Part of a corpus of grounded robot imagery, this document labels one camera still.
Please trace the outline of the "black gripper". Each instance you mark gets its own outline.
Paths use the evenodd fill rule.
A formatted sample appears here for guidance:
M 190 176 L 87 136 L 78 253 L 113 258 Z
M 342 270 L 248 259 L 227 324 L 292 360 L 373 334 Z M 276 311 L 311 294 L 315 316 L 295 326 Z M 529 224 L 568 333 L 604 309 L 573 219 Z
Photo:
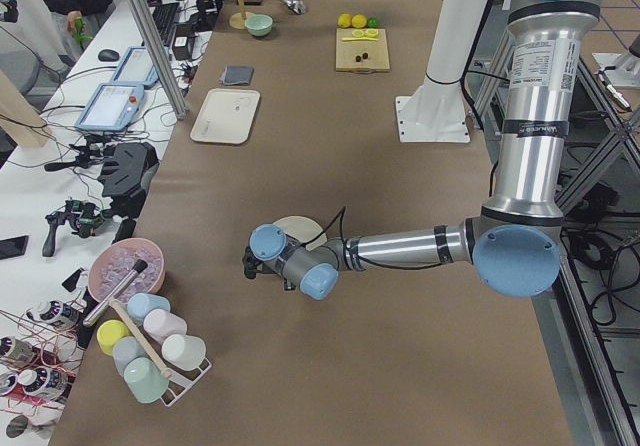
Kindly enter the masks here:
M 242 264 L 244 276 L 247 279 L 255 279 L 258 275 L 270 273 L 270 268 L 254 255 L 250 246 L 247 246 L 244 250 Z

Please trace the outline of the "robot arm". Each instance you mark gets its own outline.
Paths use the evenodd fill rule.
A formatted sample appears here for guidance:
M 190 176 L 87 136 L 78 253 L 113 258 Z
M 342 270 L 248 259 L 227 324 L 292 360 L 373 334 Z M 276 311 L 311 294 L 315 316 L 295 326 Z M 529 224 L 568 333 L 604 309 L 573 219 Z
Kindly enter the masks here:
M 343 270 L 423 270 L 471 263 L 491 289 L 531 297 L 560 270 L 563 212 L 556 205 L 581 43 L 598 23 L 602 0 L 511 0 L 514 41 L 494 187 L 480 214 L 457 226 L 300 241 L 273 224 L 251 234 L 243 263 L 269 271 L 287 289 L 321 300 Z M 397 100 L 402 142 L 463 142 L 462 88 L 468 59 L 491 0 L 444 0 L 425 79 Z

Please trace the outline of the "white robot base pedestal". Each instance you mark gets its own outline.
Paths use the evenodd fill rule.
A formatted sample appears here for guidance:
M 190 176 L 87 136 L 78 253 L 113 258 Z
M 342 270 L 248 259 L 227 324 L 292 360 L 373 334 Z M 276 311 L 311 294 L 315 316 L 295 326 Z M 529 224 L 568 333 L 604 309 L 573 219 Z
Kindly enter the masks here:
M 396 98 L 403 143 L 468 143 L 463 76 L 491 0 L 443 0 L 424 82 Z

